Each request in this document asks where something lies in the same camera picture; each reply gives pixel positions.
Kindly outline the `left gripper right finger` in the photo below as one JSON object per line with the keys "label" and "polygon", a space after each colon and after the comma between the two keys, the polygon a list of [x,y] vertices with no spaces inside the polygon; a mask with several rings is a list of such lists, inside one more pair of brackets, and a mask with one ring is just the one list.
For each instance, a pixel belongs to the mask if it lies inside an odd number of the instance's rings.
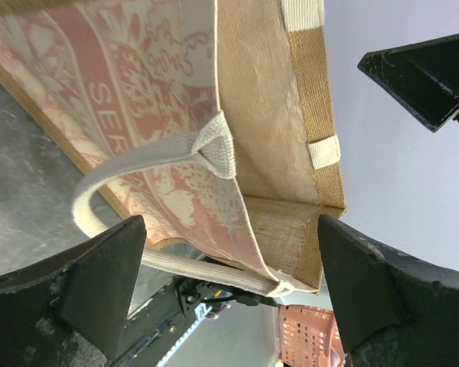
{"label": "left gripper right finger", "polygon": [[459,366],[459,271],[318,219],[324,274],[353,366]]}

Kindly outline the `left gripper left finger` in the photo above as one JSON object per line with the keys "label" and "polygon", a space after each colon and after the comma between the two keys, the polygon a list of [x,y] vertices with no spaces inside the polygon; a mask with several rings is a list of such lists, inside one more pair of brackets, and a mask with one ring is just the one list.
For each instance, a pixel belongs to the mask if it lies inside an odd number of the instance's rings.
{"label": "left gripper left finger", "polygon": [[116,359],[146,239],[132,216],[0,275],[0,366],[108,366]]}

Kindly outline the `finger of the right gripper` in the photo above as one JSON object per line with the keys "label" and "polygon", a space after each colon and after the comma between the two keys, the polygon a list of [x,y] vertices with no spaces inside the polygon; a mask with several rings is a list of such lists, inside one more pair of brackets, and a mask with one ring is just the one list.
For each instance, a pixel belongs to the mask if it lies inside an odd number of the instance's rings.
{"label": "finger of the right gripper", "polygon": [[357,68],[429,131],[459,124],[459,34],[369,52]]}

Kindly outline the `brown canvas tote bag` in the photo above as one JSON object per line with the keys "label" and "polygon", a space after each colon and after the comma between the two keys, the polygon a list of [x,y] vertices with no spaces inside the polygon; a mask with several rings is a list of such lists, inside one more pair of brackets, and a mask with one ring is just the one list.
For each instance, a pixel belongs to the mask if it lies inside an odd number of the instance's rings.
{"label": "brown canvas tote bag", "polygon": [[0,83],[147,229],[145,265],[267,297],[321,288],[346,209],[321,1],[0,1]]}

